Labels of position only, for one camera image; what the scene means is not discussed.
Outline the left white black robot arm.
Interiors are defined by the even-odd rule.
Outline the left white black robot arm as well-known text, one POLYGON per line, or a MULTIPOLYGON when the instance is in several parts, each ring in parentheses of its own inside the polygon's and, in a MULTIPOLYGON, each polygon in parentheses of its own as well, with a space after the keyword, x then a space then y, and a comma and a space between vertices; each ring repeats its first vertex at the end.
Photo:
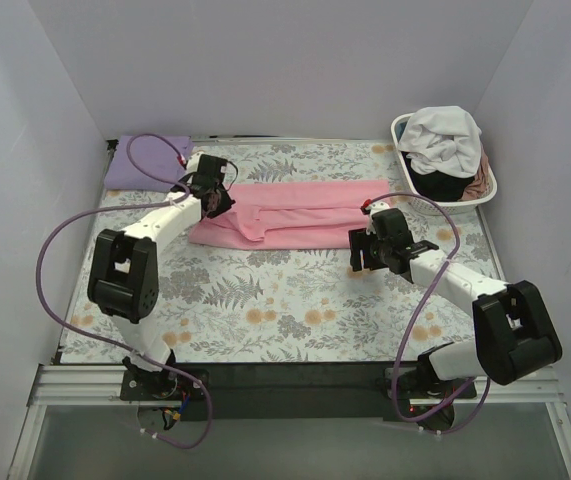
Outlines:
POLYGON ((174 353, 151 317, 160 292, 159 256, 202 220, 231 209, 228 170, 238 168, 221 157, 192 155, 186 175, 159 206, 121 230, 101 231, 95 241, 88 298, 132 349, 123 360, 127 370, 155 396, 166 396, 176 383, 176 375, 164 369, 174 364, 174 353))

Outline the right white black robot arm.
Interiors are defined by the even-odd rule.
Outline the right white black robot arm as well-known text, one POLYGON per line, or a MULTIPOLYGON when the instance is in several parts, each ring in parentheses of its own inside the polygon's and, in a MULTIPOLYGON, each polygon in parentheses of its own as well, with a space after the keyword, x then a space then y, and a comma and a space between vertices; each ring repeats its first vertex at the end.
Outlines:
POLYGON ((349 233, 353 271, 387 269, 473 321, 472 340, 423 352, 413 370, 393 373, 392 390, 435 393, 478 376, 505 386, 561 359, 561 342, 533 283, 486 277, 450 260, 434 243, 415 241, 404 214, 384 202, 368 202, 361 211, 366 227, 349 233))

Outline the pink t shirt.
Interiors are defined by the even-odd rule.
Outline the pink t shirt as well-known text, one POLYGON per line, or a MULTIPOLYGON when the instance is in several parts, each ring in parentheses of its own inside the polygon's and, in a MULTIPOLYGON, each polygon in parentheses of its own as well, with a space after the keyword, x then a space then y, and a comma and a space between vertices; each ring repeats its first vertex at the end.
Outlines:
POLYGON ((232 208, 197 224, 192 244, 237 250, 346 249, 364 228, 364 202, 389 192, 386 180, 237 184, 232 208))

